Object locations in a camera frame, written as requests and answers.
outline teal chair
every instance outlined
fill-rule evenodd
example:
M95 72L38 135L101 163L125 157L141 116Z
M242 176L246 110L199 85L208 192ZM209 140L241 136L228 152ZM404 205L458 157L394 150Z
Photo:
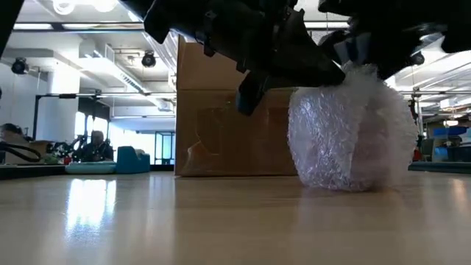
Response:
M150 172L150 156L135 153L132 146L118 148L116 174L140 174Z

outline blue bin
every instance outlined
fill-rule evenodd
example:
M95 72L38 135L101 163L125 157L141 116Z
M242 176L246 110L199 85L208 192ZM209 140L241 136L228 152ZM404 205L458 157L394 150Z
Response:
M457 136L466 133L467 127L454 126L450 128L437 128L433 129L433 136Z
M132 146L118 148L116 174L140 174L150 172L150 156L135 153Z
M114 162L71 163L65 167L68 174L112 174L115 169Z

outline fluorescent light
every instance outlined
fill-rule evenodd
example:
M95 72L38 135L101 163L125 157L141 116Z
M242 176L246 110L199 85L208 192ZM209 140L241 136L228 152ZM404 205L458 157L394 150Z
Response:
M347 29L348 23L345 21L332 21L332 22L305 22L304 25L307 29Z
M97 52L97 50L94 50L93 53L96 54L96 56L98 56L100 58L103 58L103 55L101 55L99 52Z
M443 125L449 127L456 126L458 125L458 121L443 121Z
M93 29L100 24L62 24L64 29Z
M96 11L101 13L108 13L115 9L118 5L117 0L91 0L89 1L91 5L93 5Z
M437 105L437 103L433 103L433 102L419 102L419 106L420 106L420 107L431 107L431 106L434 106L434 105Z
M142 20L138 16L134 15L134 13L131 11L128 11L127 15L130 17L132 22L142 22Z
M15 24L13 29L40 29L40 30L46 30L46 29L53 29L51 24Z
M145 116L114 116L111 119L147 119L147 118L175 118L175 115L145 115Z

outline spotlight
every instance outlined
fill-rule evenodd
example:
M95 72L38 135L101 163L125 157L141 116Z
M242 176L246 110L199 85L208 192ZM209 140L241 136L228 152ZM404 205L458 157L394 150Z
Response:
M26 63L26 58L16 58L12 65L12 72L15 74L28 74L29 66Z
M154 52L147 51L144 58L142 58L142 65L144 67L151 68L154 67L156 63L157 61L155 60Z

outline white pillar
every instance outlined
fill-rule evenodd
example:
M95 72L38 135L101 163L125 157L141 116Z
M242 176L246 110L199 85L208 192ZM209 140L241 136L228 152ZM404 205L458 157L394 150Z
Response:
M47 93L79 93L80 73L70 68L49 73ZM38 111L37 140L72 141L78 99L41 98Z

